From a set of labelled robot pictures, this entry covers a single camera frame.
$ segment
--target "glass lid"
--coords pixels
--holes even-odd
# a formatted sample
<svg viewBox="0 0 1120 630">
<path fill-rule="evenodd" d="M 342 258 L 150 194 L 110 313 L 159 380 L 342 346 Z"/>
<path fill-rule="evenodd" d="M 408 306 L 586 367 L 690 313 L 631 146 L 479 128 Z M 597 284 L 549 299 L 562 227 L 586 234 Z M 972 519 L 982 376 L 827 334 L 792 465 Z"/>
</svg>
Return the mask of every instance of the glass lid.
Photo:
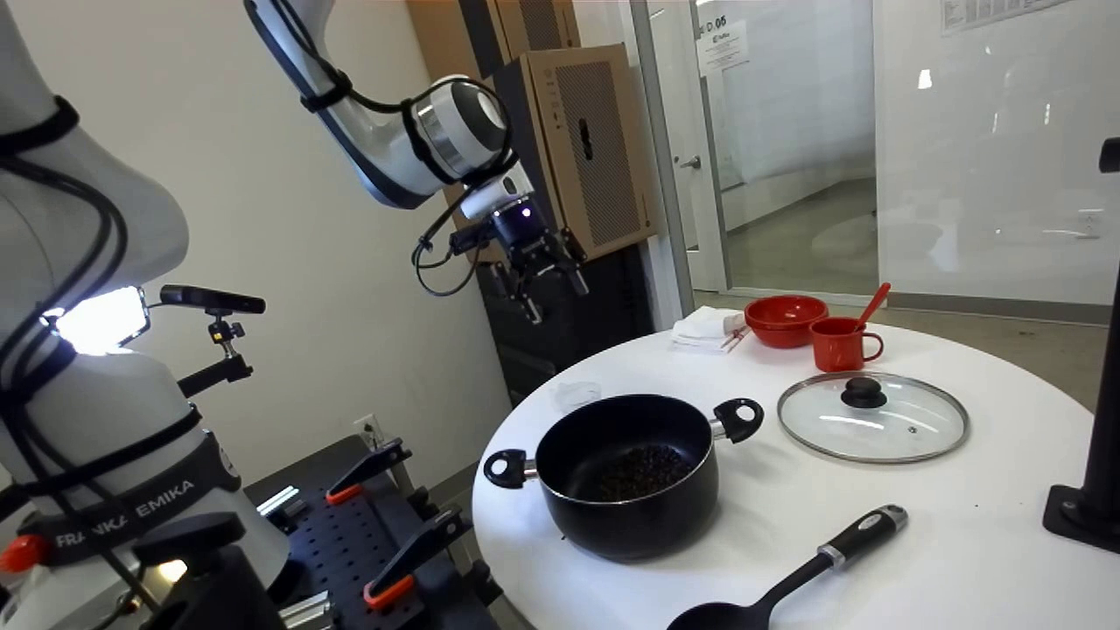
<svg viewBox="0 0 1120 630">
<path fill-rule="evenodd" d="M 779 398 L 782 428 L 808 447 L 856 464 L 920 464 L 971 439 L 948 393 L 900 376 L 815 376 Z"/>
</svg>

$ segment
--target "pot handle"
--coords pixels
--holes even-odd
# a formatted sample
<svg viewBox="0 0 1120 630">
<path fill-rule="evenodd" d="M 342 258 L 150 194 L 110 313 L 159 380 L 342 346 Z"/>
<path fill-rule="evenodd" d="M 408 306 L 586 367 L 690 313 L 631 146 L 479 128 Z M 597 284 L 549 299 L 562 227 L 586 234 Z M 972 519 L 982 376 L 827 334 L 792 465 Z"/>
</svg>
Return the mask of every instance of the pot handle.
<svg viewBox="0 0 1120 630">
<path fill-rule="evenodd" d="M 494 487 L 517 491 L 517 487 L 527 487 L 527 479 L 535 478 L 535 464 L 527 459 L 522 447 L 505 447 L 505 453 L 494 453 L 494 457 L 482 464 L 482 478 L 487 478 Z"/>
<path fill-rule="evenodd" d="M 713 421 L 725 424 L 732 445 L 753 439 L 765 428 L 765 418 L 765 408 L 753 398 L 725 398 L 723 408 L 713 408 Z"/>
</svg>

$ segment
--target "round white table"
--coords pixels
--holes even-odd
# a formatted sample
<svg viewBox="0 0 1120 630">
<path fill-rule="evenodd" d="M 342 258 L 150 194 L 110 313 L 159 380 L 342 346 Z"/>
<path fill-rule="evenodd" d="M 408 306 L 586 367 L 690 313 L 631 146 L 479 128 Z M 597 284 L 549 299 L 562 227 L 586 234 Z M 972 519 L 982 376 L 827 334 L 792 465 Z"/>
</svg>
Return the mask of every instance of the round white table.
<svg viewBox="0 0 1120 630">
<path fill-rule="evenodd" d="M 953 393 L 971 442 L 914 465 L 863 465 L 796 442 L 779 398 L 811 380 L 808 352 L 766 352 L 753 337 L 732 354 L 701 354 L 670 334 L 597 354 L 534 393 L 492 439 L 535 453 L 571 410 L 663 393 L 710 414 L 732 397 L 766 408 L 743 445 L 719 442 L 723 510 L 684 555 L 608 563 L 566 544 L 544 487 L 473 485 L 473 526 L 505 596 L 544 630 L 664 628 L 701 604 L 753 604 L 859 516 L 902 503 L 912 530 L 824 573 L 775 613 L 782 630 L 1116 630 L 1120 557 L 1045 530 L 1054 485 L 1083 487 L 1094 414 L 1045 380 L 940 337 L 871 325 L 893 373 Z"/>
</svg>

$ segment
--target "red spoon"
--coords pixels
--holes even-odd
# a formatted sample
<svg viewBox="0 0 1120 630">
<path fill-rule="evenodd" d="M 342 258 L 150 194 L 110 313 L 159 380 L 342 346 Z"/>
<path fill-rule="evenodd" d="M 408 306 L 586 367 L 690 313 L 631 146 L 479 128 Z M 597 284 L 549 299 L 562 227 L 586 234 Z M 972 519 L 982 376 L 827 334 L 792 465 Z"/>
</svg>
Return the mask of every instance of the red spoon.
<svg viewBox="0 0 1120 630">
<path fill-rule="evenodd" d="M 863 325 L 867 325 L 867 320 L 884 309 L 886 299 L 890 299 L 890 284 L 878 284 L 867 309 L 863 313 Z"/>
</svg>

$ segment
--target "red cup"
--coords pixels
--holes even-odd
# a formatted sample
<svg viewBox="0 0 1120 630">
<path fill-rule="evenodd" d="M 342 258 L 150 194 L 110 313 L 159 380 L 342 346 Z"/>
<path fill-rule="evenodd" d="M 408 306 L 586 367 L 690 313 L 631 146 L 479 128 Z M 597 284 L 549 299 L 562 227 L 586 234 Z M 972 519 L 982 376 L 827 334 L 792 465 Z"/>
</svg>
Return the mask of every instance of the red cup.
<svg viewBox="0 0 1120 630">
<path fill-rule="evenodd" d="M 811 360 L 821 373 L 863 373 L 884 358 L 886 345 L 863 320 L 821 320 L 811 325 Z"/>
</svg>

